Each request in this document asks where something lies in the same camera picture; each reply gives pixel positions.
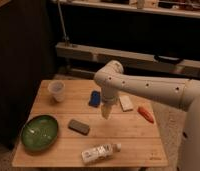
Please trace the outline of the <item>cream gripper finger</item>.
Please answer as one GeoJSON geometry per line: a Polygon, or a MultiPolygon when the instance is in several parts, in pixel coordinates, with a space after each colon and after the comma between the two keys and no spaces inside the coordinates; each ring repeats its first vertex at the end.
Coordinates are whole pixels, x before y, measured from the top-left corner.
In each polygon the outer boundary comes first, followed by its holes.
{"type": "Polygon", "coordinates": [[[105,119],[108,119],[109,118],[109,114],[111,112],[111,109],[112,109],[112,106],[110,104],[103,104],[101,106],[102,117],[105,118],[105,119]]]}

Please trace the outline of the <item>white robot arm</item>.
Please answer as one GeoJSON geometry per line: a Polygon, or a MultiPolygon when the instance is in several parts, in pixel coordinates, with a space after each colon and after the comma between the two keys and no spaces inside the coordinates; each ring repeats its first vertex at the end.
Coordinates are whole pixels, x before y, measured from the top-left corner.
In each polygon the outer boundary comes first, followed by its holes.
{"type": "Polygon", "coordinates": [[[94,75],[104,104],[113,105],[123,91],[187,112],[179,147],[178,171],[200,171],[200,80],[125,75],[119,61],[112,60],[94,75]]]}

